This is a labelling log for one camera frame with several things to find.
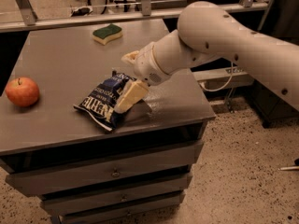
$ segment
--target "sponge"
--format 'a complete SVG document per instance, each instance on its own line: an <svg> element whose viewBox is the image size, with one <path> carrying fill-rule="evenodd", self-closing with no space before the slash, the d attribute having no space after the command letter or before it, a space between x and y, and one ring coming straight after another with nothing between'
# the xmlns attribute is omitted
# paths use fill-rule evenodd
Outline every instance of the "sponge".
<svg viewBox="0 0 299 224"><path fill-rule="evenodd" d="M93 39L103 45L122 37L122 29L114 24L93 31Z"/></svg>

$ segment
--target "gray drawer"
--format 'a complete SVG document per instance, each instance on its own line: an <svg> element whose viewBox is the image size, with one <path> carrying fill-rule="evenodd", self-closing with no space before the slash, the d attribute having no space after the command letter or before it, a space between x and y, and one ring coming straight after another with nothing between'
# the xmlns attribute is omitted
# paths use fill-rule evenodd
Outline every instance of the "gray drawer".
<svg viewBox="0 0 299 224"><path fill-rule="evenodd" d="M109 208L93 209L74 215L62 217L63 224L92 224L116 219L119 217L129 217L134 214L148 212L167 206L179 205L185 197L184 191L161 195L158 197L145 199L141 202L131 202L127 205L115 205Z"/></svg>
<svg viewBox="0 0 299 224"><path fill-rule="evenodd" d="M120 156L69 163L7 176L7 183L26 196L40 196L134 175L193 164L202 143L150 148Z"/></svg>
<svg viewBox="0 0 299 224"><path fill-rule="evenodd" d="M152 181L136 182L133 185L117 186L114 189L100 189L46 200L42 202L41 207L53 216L66 215L116 203L130 202L167 192L184 190L189 186L191 179L191 174L156 178Z"/></svg>

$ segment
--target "red apple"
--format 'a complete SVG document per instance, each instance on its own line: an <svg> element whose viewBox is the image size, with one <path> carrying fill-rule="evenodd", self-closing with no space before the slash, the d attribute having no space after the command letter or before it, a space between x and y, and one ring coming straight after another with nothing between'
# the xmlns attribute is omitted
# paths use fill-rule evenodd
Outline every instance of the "red apple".
<svg viewBox="0 0 299 224"><path fill-rule="evenodd" d="M8 82L5 92L7 98L20 107L27 107L34 104L39 98L37 84L28 77L15 78Z"/></svg>

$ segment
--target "cable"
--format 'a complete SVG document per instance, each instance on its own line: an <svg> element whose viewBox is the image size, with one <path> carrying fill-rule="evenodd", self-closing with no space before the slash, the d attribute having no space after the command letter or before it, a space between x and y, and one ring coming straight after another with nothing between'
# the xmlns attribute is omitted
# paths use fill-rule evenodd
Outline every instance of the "cable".
<svg viewBox="0 0 299 224"><path fill-rule="evenodd" d="M205 82L201 82L199 85L201 86L201 88L204 90L204 91L208 91L208 92L216 92L216 91L220 91L222 89L224 89L232 80L232 77L233 77L233 68L234 68L234 64L231 63L231 75L229 77L229 79L226 81L226 83L221 86L220 88L217 88L215 90L209 90L205 87Z"/></svg>

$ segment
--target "floor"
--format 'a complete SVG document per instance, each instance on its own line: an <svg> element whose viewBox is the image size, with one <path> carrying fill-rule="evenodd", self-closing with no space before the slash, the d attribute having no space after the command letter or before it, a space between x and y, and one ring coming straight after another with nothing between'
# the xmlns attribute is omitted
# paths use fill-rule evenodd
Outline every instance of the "floor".
<svg viewBox="0 0 299 224"><path fill-rule="evenodd" d="M49 7L57 8L54 0L33 1L48 12ZM60 1L73 6L80 3ZM13 0L0 0L0 13L14 10ZM210 103L217 117L206 127L204 148L192 168L184 202L110 224L299 223L299 173L278 169L299 158L299 120L280 121L264 129L242 95L233 100L234 113L222 100ZM19 194L5 183L5 176L0 170L0 223L50 224L39 200Z"/></svg>

